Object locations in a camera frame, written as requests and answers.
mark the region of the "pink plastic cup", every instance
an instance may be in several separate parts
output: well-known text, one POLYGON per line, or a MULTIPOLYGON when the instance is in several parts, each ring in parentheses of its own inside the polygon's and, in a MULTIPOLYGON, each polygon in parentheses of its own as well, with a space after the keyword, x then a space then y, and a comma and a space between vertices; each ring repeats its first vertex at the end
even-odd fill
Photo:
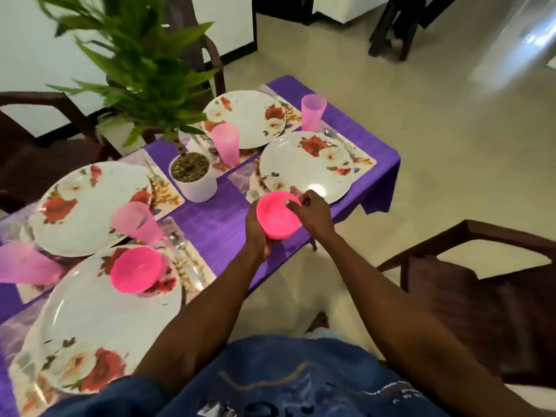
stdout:
POLYGON ((31 246, 10 241, 0 247, 0 282, 51 285, 60 278, 62 266, 31 246))
POLYGON ((268 238, 283 240, 291 237, 301 226, 301 221, 286 207, 285 201, 299 203, 297 197, 288 192, 270 192, 261 197, 257 205, 257 219, 268 238))
POLYGON ((316 132, 327 105, 326 99, 316 93, 305 95, 301 100, 301 128, 305 132, 316 132))
POLYGON ((162 278, 167 265, 166 257, 153 248, 130 248, 114 262, 110 282, 119 292, 138 294, 162 278))
POLYGON ((156 243, 164 235, 149 207, 141 202, 129 202, 118 209, 112 228, 146 244, 156 243))
POLYGON ((210 133, 216 149, 228 167, 240 163, 240 128, 233 123, 222 123, 210 133))

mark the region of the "hand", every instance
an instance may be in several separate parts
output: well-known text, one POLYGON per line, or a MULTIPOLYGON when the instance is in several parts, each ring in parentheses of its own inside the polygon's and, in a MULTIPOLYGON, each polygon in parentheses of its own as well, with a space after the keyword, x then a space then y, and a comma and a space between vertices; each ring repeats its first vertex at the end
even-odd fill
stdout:
POLYGON ((286 206, 299 217, 311 236, 321 239, 336 234, 330 207, 320 195, 313 190, 308 190, 301 195, 299 201, 301 206, 290 200, 286 201, 286 206))
POLYGON ((245 245, 255 249, 257 254, 261 255, 261 259, 265 261, 270 254, 271 241, 266 237, 265 231, 257 219, 258 203, 257 200, 251 204, 245 217, 245 245))

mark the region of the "floral plate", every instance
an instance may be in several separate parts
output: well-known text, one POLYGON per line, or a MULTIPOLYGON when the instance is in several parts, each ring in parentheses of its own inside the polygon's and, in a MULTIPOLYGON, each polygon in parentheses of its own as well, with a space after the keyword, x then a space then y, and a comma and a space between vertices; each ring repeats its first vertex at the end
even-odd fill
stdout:
POLYGON ((278 99, 266 93, 236 90, 220 95, 206 106, 208 120, 202 123, 202 129, 210 136, 220 123, 234 123, 240 128, 240 149, 254 149, 282 133, 286 112, 278 99))
POLYGON ((110 283, 115 260, 136 245, 93 255, 54 288, 37 320, 34 362, 55 388, 90 394, 130 375, 164 327, 180 310, 180 278, 171 266, 140 295, 110 283))
POLYGON ((261 180, 271 191, 295 195, 314 190, 328 203, 344 196, 354 181, 354 165, 338 141, 323 133, 292 132, 262 152, 261 180))
POLYGON ((132 201, 150 204, 152 187, 145 167, 98 162, 61 178, 38 202, 29 219, 36 242, 57 256, 101 252, 126 236, 112 227, 112 215, 132 201))

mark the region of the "pink bowl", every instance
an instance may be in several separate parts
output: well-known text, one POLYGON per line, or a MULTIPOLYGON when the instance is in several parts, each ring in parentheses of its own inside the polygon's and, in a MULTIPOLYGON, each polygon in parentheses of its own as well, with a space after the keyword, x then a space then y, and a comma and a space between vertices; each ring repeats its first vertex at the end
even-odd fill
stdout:
POLYGON ((110 281, 119 292, 137 294, 152 287, 164 275, 166 266, 164 255, 153 248, 131 248, 114 262, 110 281))
POLYGON ((283 240, 294 235, 301 221, 284 203, 291 200, 298 204, 297 197, 288 192, 270 192, 257 205, 257 219, 268 238, 283 240))

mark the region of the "potted plant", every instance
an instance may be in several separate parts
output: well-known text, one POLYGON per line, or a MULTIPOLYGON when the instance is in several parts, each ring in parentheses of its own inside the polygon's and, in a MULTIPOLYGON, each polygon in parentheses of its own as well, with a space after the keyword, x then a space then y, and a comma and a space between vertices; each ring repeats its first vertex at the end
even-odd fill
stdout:
POLYGON ((178 137, 179 131, 203 134, 192 125, 206 120, 198 101, 211 90, 202 84, 217 70, 198 72, 179 55, 212 23, 170 33, 164 22, 165 0, 101 0, 101 6, 94 0, 37 1, 46 16, 57 21, 55 36, 69 30, 96 31, 97 37, 87 41, 76 37, 76 43, 111 83, 75 81, 76 88, 47 86, 69 95, 95 92, 104 97, 104 106, 114 109, 110 118, 117 116, 135 125, 125 146, 135 143, 148 128, 161 129, 179 153, 169 170, 178 187, 192 201, 212 197, 216 178, 209 174, 210 155, 186 152, 178 137), (46 3, 62 13, 54 15, 46 3))

